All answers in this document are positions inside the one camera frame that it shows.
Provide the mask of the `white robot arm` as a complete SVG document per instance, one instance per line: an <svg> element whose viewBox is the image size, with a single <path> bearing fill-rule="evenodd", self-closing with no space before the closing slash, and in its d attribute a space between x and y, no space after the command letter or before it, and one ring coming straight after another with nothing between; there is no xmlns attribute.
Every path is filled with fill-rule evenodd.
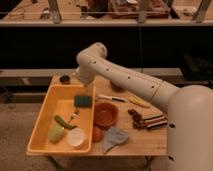
<svg viewBox="0 0 213 171"><path fill-rule="evenodd" d="M106 57L107 49L100 42L80 51L78 79L89 85L101 75L167 115L167 171L213 171L213 89L201 85L179 88Z"/></svg>

